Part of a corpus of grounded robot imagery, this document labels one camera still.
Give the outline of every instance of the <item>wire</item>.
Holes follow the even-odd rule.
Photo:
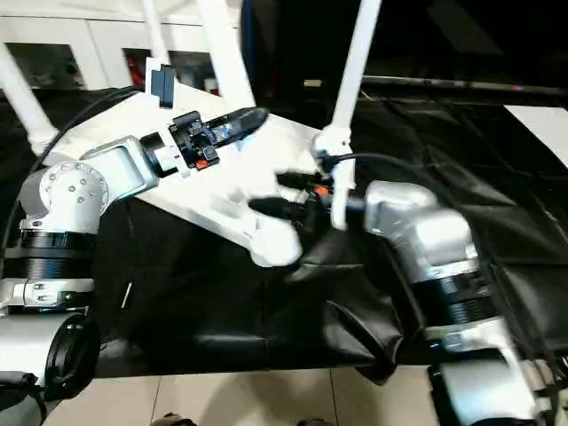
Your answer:
[[[58,144],[58,142],[65,136],[65,134],[73,129],[77,124],[84,121],[85,119],[89,118],[92,111],[98,107],[103,102],[107,102],[109,100],[114,100],[116,98],[120,98],[121,96],[126,96],[126,94],[134,94],[137,91],[142,91],[143,88],[141,86],[127,86],[122,87],[121,89],[117,89],[107,95],[99,98],[81,110],[77,115],[75,115],[65,126],[61,128],[59,133],[53,138],[50,144],[43,150],[41,155],[37,157],[32,168],[29,170],[26,178],[29,178],[30,175],[37,172],[43,164],[43,161],[47,158],[53,148]],[[18,214],[18,197],[14,201],[12,205],[12,209],[10,210],[10,215],[8,216],[8,220],[6,221],[6,226],[4,228],[4,236],[2,238],[2,247],[0,248],[0,256],[1,256],[1,264],[0,264],[0,277],[4,276],[4,259],[6,254],[6,249],[8,248],[8,242],[10,241],[10,233],[12,231],[13,222],[16,219],[16,215]]]
[[[399,158],[392,157],[390,155],[385,155],[385,154],[378,154],[378,153],[352,153],[352,154],[344,154],[344,155],[335,155],[335,156],[325,157],[324,159],[322,159],[322,167],[323,167],[324,171],[329,172],[339,162],[343,162],[343,161],[346,161],[346,160],[357,160],[357,159],[379,161],[379,162],[387,163],[387,164],[390,164],[392,166],[398,167],[402,170],[408,171],[415,178],[417,178],[422,185],[427,186],[439,198],[441,198],[442,201],[445,204],[447,204],[452,209],[455,209],[456,211],[459,211],[464,216],[466,216],[464,214],[464,212],[462,211],[461,205],[459,204],[459,202],[454,198],[454,196],[445,187],[443,187],[439,182],[437,182],[435,179],[433,179],[430,175],[428,175],[423,170],[417,169],[411,163],[405,162],[404,160],[400,160]],[[480,255],[479,257],[484,258],[485,257],[485,256],[483,256],[484,251],[483,251],[480,239],[477,237],[477,233],[475,232],[474,229],[470,229],[470,231],[471,231],[471,239],[473,240],[473,243],[476,246],[476,250],[477,250],[478,254]],[[480,265],[480,268],[485,271],[485,275],[487,277],[489,277],[489,276],[493,277],[493,281],[498,283],[498,288],[501,291],[501,295],[505,299],[508,299],[508,296],[507,296],[506,292],[504,291],[504,288],[502,287],[501,282],[494,276],[494,273],[491,270],[491,268],[489,266],[487,266],[484,262],[481,262],[481,261],[479,262],[479,265]],[[514,321],[515,326],[517,327],[518,331],[524,334],[525,332],[524,332],[524,328],[522,327],[522,324],[525,324],[526,327],[527,327],[527,324],[524,321],[521,321],[518,318],[518,316],[515,314],[512,306],[509,306],[509,313],[510,313],[510,316],[512,316],[511,319]],[[530,345],[529,339],[526,339],[526,336],[525,336],[524,341],[525,341],[525,343],[528,343],[528,344],[525,345],[524,350],[529,352],[529,353],[527,353],[527,355],[528,355],[527,358],[532,363],[532,365],[535,367],[540,379],[542,380],[543,386],[545,386],[545,388],[547,390],[547,393],[548,393],[548,396],[550,397],[550,401],[551,401],[551,405],[552,405],[551,415],[554,417],[554,415],[556,415],[557,403],[558,403],[558,392],[559,392],[559,389],[558,389],[558,386],[557,386],[557,383],[556,383],[556,376],[558,375],[559,377],[564,377],[564,375],[562,374],[562,371],[558,367],[558,364],[556,363],[556,359],[555,359],[554,355],[551,353],[550,349],[546,345],[544,338],[540,335],[538,328],[534,324],[532,324],[532,325],[534,327],[531,327],[531,329],[535,334],[538,335],[539,340],[540,340],[541,349],[544,352],[544,356],[545,356],[546,361],[548,363],[548,367],[552,371],[552,378],[553,378],[553,382],[554,382],[552,386],[549,386],[547,384],[546,379],[545,379],[545,375],[542,373],[542,370],[540,369],[540,366],[538,365],[538,362],[536,361],[536,354],[535,354],[533,348]]]

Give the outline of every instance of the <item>black cloth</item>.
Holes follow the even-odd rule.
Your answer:
[[[42,102],[61,125],[97,96]],[[0,108],[4,221],[33,156],[10,108]],[[358,108],[352,147],[408,160],[446,185],[480,234],[508,304],[531,320],[521,343],[540,335],[568,349],[568,174],[521,123],[501,106],[373,104]],[[362,162],[361,186],[374,178],[412,181]],[[399,362],[424,361],[388,245],[322,227],[305,236],[298,263],[263,269],[245,249],[151,205],[117,203],[102,219],[94,267],[91,314],[106,335],[98,376],[354,366],[380,381]]]

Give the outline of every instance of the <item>robotic arm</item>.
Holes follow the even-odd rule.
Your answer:
[[[334,158],[339,157],[320,158],[324,173],[331,171],[326,162]],[[391,244],[423,318],[424,336],[444,360],[429,369],[442,426],[537,424],[535,397],[493,304],[491,286],[479,271],[462,214],[441,206],[425,187],[408,183],[374,181],[362,198],[342,188],[338,201],[335,179],[333,172],[286,173],[279,176],[280,184],[306,191],[305,203],[268,198],[249,205],[305,226],[316,215],[330,214],[333,226],[362,228]]]
[[[0,424],[41,424],[51,402],[74,397],[94,375],[99,332],[85,314],[101,215],[161,178],[218,163],[217,148],[267,117],[262,108],[243,108],[204,123],[192,112],[26,179],[19,197],[26,217],[0,281]]]

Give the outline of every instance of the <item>tile floor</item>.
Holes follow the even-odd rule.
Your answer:
[[[174,412],[199,426],[438,426],[423,367],[400,367],[383,387],[350,368],[95,380],[45,426],[147,426]]]

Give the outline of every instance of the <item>white rod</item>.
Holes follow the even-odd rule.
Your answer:
[[[197,0],[219,91],[227,110],[254,107],[255,97],[242,60],[237,31],[225,0]]]
[[[343,71],[339,95],[335,103],[332,125],[349,129],[359,97],[361,79],[365,72],[367,57],[373,42],[375,26],[382,0],[361,0],[359,14],[353,30],[349,55]]]
[[[170,54],[163,40],[160,16],[156,11],[154,0],[143,0],[146,27],[150,36],[150,50],[152,57],[159,59],[162,64],[170,63]]]
[[[0,42],[0,85],[28,133],[35,154],[40,154],[57,134],[28,82],[4,43]]]

